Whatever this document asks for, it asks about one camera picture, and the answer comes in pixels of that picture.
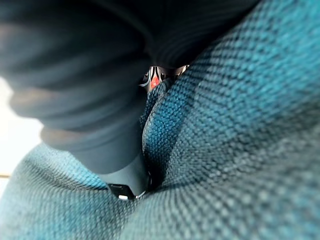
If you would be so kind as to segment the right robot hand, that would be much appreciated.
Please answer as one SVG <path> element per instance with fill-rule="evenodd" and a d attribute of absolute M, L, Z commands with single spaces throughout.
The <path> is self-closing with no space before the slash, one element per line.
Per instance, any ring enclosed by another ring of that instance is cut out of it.
<path fill-rule="evenodd" d="M 143 195 L 142 78 L 189 65 L 255 0 L 3 0 L 0 75 L 10 106 L 43 124 L 120 199 Z"/>

